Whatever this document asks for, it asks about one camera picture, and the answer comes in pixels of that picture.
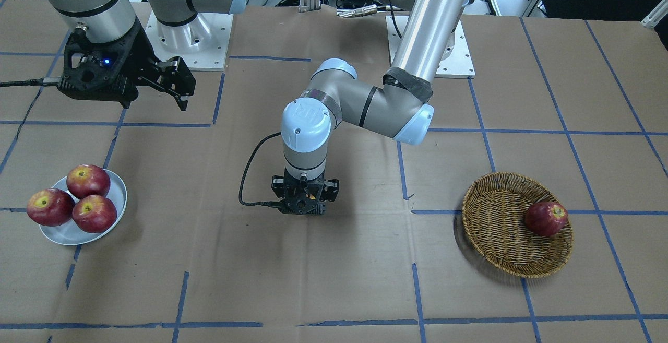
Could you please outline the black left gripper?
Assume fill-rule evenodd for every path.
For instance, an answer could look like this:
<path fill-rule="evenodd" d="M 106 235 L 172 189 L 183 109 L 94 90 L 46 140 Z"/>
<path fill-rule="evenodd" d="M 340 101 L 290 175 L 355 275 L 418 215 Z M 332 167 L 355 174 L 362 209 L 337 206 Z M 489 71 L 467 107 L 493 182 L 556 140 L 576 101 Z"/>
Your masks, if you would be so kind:
<path fill-rule="evenodd" d="M 304 176 L 296 179 L 291 174 L 272 177 L 271 189 L 278 201 L 272 201 L 271 207 L 281 213 L 296 215 L 323 215 L 327 201 L 335 201 L 339 193 L 339 180 L 325 180 L 320 174 L 313 180 Z"/>

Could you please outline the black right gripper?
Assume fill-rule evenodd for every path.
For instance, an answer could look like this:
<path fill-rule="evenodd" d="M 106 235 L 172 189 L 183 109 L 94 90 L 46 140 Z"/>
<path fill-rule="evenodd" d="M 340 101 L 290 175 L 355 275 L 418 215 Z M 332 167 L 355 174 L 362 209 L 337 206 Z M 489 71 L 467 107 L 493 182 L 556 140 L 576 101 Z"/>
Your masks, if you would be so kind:
<path fill-rule="evenodd" d="M 76 100 L 119 102 L 127 109 L 138 98 L 137 86 L 148 86 L 171 95 L 186 111 L 196 88 L 196 79 L 181 57 L 165 62 L 157 58 L 138 19 L 121 38 L 107 43 L 94 43 L 88 27 L 79 22 L 69 35 L 64 56 L 64 71 L 56 86 Z"/>

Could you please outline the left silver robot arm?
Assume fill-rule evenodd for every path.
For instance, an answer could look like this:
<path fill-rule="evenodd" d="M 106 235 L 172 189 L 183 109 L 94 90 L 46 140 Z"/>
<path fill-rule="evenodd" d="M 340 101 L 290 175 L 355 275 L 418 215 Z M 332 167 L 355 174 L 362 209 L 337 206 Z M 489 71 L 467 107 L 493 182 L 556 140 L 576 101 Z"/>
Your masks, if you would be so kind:
<path fill-rule="evenodd" d="M 284 174 L 272 177 L 277 200 L 262 206 L 281 213 L 322 215 L 339 182 L 325 178 L 329 139 L 342 122 L 405 143 L 420 145 L 434 115 L 432 82 L 466 0 L 414 0 L 407 25 L 382 86 L 358 79 L 348 62 L 328 59 L 302 94 L 287 103 L 281 130 Z"/>

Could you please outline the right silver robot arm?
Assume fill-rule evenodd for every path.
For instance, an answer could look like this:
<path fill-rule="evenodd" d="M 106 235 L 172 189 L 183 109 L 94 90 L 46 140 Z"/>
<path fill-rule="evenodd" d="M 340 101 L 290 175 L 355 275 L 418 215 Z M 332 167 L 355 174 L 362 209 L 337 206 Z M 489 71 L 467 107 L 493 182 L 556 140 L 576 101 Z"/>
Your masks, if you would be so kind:
<path fill-rule="evenodd" d="M 117 102 L 138 98 L 138 87 L 169 94 L 187 108 L 196 79 L 188 51 L 212 43 L 204 14 L 242 13 L 246 0 L 148 0 L 157 30 L 172 57 L 157 55 L 130 0 L 48 0 L 68 25 L 62 74 L 21 81 L 22 86 L 54 86 L 75 100 Z"/>

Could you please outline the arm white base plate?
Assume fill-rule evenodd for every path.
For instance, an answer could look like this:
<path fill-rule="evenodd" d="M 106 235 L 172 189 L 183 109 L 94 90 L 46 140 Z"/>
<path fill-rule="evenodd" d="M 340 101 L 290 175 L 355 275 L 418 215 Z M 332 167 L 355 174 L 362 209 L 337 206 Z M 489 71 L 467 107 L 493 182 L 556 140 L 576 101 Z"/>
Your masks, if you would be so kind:
<path fill-rule="evenodd" d="M 198 13 L 192 22 L 170 27 L 151 13 L 145 32 L 160 60 L 179 56 L 191 71 L 223 72 L 233 19 L 230 14 Z"/>
<path fill-rule="evenodd" d="M 396 24 L 398 25 L 402 36 L 405 37 L 404 29 L 407 27 L 408 16 L 396 16 Z M 392 65 L 396 59 L 396 53 L 399 50 L 402 39 L 399 38 L 398 33 L 393 24 L 391 15 L 386 16 L 387 41 L 389 52 L 389 63 Z M 449 35 L 449 38 L 443 46 L 433 46 L 431 43 L 425 42 L 414 46 L 417 50 L 417 60 L 422 62 L 424 56 L 431 56 L 433 50 L 441 50 L 441 56 L 437 66 L 433 68 L 434 78 L 454 78 L 472 79 L 476 76 L 476 70 L 469 50 L 466 34 L 464 33 L 463 24 L 461 20 L 457 22 L 454 28 L 454 33 Z"/>

